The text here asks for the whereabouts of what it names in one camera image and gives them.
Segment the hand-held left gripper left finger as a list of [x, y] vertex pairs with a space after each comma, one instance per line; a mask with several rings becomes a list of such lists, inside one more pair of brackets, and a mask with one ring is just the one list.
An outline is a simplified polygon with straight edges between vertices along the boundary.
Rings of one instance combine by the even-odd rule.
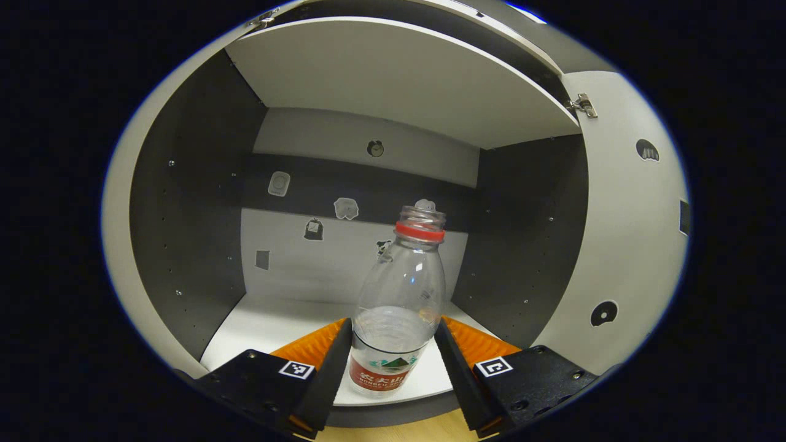
[[352, 321], [342, 318], [271, 354], [246, 349], [208, 374], [179, 370], [179, 378], [276, 440], [313, 440], [325, 430], [351, 341]]

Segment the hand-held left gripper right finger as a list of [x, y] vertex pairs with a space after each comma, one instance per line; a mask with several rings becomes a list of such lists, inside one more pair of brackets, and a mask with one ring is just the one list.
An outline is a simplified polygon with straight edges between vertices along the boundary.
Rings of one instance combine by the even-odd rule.
[[480, 438], [533, 425], [599, 379], [550, 347], [520, 349], [448, 316], [434, 339], [464, 420]]

